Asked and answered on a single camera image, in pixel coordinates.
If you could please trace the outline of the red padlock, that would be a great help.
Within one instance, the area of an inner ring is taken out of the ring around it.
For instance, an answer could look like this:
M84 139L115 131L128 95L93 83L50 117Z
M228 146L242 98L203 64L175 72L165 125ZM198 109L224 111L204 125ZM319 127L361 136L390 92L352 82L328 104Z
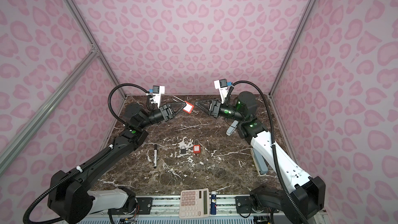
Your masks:
M201 145L200 145L199 141L195 141L195 144L193 145L193 153L194 154L201 153Z
M193 109L194 109L194 105L192 105L191 103L189 103L189 102L187 102L187 101L185 101L185 100L180 99L180 98L177 97L177 96L172 96L172 99L173 99L175 102L184 102L186 105L185 105L185 107L183 108L183 111L186 112L186 113L188 113L188 114L191 114L191 113L192 113L192 111L193 111Z

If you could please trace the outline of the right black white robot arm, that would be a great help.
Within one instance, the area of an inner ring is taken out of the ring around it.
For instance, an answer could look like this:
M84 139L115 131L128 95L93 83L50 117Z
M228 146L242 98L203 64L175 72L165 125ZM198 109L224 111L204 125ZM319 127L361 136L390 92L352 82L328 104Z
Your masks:
M234 105L226 100L205 99L195 106L211 117L237 121L236 130L253 150L261 155L277 174L281 190L259 186L250 192L244 211L276 210L285 214L293 224L306 224L324 208L325 182L310 176L297 165L274 140L272 131L257 118L257 99L251 92L238 95Z

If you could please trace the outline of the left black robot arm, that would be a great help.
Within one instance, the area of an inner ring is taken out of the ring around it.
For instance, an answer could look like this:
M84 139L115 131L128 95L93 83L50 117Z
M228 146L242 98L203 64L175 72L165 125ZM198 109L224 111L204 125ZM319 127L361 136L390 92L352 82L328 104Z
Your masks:
M118 161L144 143L149 135L146 127L173 119L185 106L185 102L166 103L148 112L138 103L129 104L121 117L125 129L107 148L69 172L59 171L52 177L50 185L54 190L48 195L48 207L69 224L104 210L136 210L136 195L126 187L106 191L91 188Z

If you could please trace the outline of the small grey padlock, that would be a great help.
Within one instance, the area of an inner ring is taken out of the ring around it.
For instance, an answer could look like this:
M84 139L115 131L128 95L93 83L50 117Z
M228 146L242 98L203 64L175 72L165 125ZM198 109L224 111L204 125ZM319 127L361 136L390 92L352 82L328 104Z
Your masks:
M180 154L185 155L187 153L187 147L185 145L182 145L180 147Z

